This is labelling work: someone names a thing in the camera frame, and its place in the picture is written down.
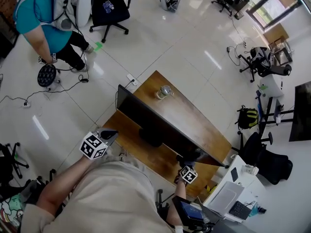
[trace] keyboard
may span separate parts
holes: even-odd
[[[252,210],[249,209],[246,205],[242,204],[239,201],[236,201],[235,204],[230,209],[229,213],[240,219],[246,220],[251,211]]]

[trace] monitor stand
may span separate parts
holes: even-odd
[[[158,148],[163,143],[161,139],[157,138],[158,134],[156,134],[155,132],[151,132],[151,131],[144,130],[144,129],[139,129],[138,133],[141,139],[148,142],[152,147]]]

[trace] beige shirt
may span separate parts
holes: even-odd
[[[21,233],[171,233],[157,214],[149,179],[124,162],[105,163],[79,182],[63,212],[54,218],[27,205]]]

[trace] black pants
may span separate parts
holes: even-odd
[[[84,68],[85,64],[80,58],[80,55],[78,55],[75,50],[73,50],[71,45],[80,47],[82,50],[86,50],[88,47],[88,43],[84,40],[83,36],[73,31],[69,41],[64,46],[64,48],[56,53],[56,58],[65,61],[71,67],[77,70],[81,70]]]

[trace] teal shirt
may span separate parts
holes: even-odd
[[[15,18],[17,31],[24,34],[40,25],[40,21],[37,19],[36,15],[40,20],[52,21],[53,1],[54,0],[35,0],[34,12],[34,0],[25,0],[20,5],[17,18]],[[51,54],[57,53],[63,49],[72,34],[72,31],[62,31],[50,25],[43,25],[42,29],[49,44]]]

